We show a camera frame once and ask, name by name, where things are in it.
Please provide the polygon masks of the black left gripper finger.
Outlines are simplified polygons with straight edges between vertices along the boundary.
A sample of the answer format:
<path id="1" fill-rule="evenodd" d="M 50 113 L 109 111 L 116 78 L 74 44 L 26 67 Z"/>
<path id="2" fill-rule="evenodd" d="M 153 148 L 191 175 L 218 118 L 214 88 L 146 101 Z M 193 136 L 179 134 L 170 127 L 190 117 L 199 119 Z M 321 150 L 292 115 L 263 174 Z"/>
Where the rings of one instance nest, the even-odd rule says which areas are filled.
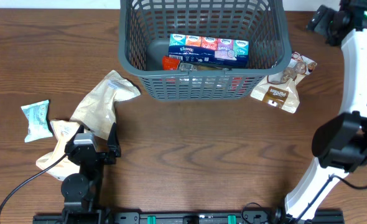
<path id="1" fill-rule="evenodd" d="M 68 141 L 69 144 L 73 144 L 74 139 L 76 137 L 77 134 L 81 134 L 84 133 L 84 126 L 81 124 L 78 129 L 76 130 L 75 134 L 70 138 L 70 140 Z"/>
<path id="2" fill-rule="evenodd" d="M 107 140 L 107 146 L 110 151 L 113 151 L 114 153 L 119 153 L 119 141 L 117 137 L 117 124 L 113 123 L 108 140 Z"/>

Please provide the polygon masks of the dried mushroom pouch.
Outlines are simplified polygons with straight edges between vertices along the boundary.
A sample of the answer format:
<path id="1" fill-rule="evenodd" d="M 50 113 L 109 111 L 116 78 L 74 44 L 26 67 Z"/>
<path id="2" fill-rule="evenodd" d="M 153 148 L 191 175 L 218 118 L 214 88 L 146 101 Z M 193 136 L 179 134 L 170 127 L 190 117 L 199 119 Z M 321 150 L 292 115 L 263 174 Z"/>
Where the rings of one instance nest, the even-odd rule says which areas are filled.
<path id="1" fill-rule="evenodd" d="M 300 104 L 297 85 L 316 68 L 317 63 L 298 52 L 293 52 L 290 63 L 282 71 L 265 76 L 252 90 L 250 96 L 280 108 L 289 113 L 295 113 Z"/>

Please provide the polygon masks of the Kleenex tissue multipack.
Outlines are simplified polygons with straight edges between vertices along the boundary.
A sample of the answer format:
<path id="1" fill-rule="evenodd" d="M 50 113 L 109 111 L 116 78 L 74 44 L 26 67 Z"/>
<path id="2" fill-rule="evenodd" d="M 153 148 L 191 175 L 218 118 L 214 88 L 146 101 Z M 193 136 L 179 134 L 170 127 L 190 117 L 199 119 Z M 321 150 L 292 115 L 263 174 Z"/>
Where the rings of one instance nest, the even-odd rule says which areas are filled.
<path id="1" fill-rule="evenodd" d="M 249 61 L 249 42 L 197 35 L 172 34 L 168 56 L 183 62 L 245 68 Z"/>

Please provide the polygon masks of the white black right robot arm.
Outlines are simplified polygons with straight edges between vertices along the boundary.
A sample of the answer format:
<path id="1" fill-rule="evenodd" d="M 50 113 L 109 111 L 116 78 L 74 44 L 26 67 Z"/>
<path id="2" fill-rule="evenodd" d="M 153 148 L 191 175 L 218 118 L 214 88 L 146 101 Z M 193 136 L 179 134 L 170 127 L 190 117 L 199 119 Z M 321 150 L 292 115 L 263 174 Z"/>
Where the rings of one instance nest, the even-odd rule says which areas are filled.
<path id="1" fill-rule="evenodd" d="M 321 5 L 307 30 L 339 46 L 344 56 L 343 99 L 338 116 L 319 127 L 312 139 L 314 158 L 283 207 L 269 216 L 270 223 L 333 223 L 333 216 L 317 209 L 342 182 L 355 190 L 363 186 L 345 178 L 367 165 L 367 0 L 340 1 L 339 10 Z"/>

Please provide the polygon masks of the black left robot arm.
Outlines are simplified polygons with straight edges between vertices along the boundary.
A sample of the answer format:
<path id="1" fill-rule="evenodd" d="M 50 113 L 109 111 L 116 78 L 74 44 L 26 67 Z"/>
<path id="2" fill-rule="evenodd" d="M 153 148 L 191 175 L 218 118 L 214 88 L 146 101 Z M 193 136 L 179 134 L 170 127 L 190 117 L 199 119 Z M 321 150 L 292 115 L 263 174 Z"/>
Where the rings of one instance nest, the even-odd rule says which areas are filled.
<path id="1" fill-rule="evenodd" d="M 68 160 L 79 166 L 77 173 L 64 179 L 61 193 L 64 197 L 62 223 L 109 224 L 114 222 L 111 210 L 99 204 L 103 183 L 104 166 L 113 165 L 121 157 L 121 148 L 116 135 L 117 124 L 113 123 L 107 152 L 100 152 L 95 135 L 85 133 L 80 126 L 66 143 Z"/>

